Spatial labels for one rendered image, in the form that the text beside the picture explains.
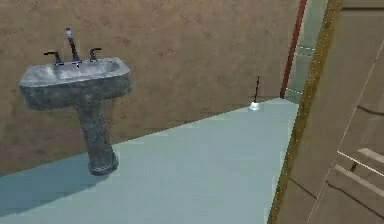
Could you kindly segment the grey stone pedestal sink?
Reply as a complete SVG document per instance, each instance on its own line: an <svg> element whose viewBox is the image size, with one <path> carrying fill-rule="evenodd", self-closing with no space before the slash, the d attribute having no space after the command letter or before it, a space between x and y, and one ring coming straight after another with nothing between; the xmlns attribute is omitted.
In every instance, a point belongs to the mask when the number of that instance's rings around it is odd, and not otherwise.
<svg viewBox="0 0 384 224"><path fill-rule="evenodd" d="M30 66L19 81L33 110L73 107L88 150L88 169L108 175L119 165L109 141L101 104L133 89L130 68L118 57Z"/></svg>

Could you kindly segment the beige panelled room door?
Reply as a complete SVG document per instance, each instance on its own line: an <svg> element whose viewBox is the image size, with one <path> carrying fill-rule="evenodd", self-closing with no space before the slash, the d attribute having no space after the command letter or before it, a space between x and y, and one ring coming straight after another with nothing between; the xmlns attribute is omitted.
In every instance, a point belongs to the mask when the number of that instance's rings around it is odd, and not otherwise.
<svg viewBox="0 0 384 224"><path fill-rule="evenodd" d="M384 0L327 0L266 224L384 224Z"/></svg>

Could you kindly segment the black-handled white toilet brush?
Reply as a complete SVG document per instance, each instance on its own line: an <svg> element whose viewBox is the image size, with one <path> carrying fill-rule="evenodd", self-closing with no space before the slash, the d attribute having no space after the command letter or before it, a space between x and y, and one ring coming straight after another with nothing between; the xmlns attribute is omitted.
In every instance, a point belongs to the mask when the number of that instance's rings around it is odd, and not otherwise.
<svg viewBox="0 0 384 224"><path fill-rule="evenodd" d="M248 109L252 111L257 111L259 109L259 103L257 102L259 83L260 83L260 77L257 77L254 100L248 106Z"/></svg>

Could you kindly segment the black sink faucet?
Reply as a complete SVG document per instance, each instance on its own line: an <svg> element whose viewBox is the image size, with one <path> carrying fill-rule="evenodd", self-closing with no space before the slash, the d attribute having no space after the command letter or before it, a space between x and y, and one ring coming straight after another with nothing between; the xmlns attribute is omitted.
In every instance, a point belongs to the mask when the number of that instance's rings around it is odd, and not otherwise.
<svg viewBox="0 0 384 224"><path fill-rule="evenodd" d="M80 59L80 56L77 52L75 40L73 38L73 33L69 27L65 29L67 39L71 48L71 53L72 53L72 64L79 66L82 63L82 60ZM90 62L96 62L97 58L95 55L96 51L101 51L101 48L91 48L89 50L89 55L90 55ZM44 55L53 55L55 57L55 65L64 65L64 62L61 60L61 57L57 51L49 51L49 52L44 52Z"/></svg>

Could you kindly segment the red door frame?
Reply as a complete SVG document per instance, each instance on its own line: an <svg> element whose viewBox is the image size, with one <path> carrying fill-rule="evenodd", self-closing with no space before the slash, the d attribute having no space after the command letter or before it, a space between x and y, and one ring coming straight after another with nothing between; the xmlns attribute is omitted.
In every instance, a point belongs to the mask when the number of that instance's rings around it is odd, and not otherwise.
<svg viewBox="0 0 384 224"><path fill-rule="evenodd" d="M285 92L286 92L288 81L289 81L289 76L290 76L291 67L292 67L293 58L294 58L294 53L295 53L295 49L297 46L298 37L300 34L303 15L305 12L306 2L307 2L307 0L300 0L299 1L299 7L298 7L298 11L297 11L296 20L295 20L295 26L294 26L294 30L292 33L290 48L289 48L289 52L288 52L288 56L287 56L287 62L286 62L283 80L282 80L282 85L281 85L280 94L279 94L280 98L282 98L282 99L285 96Z"/></svg>

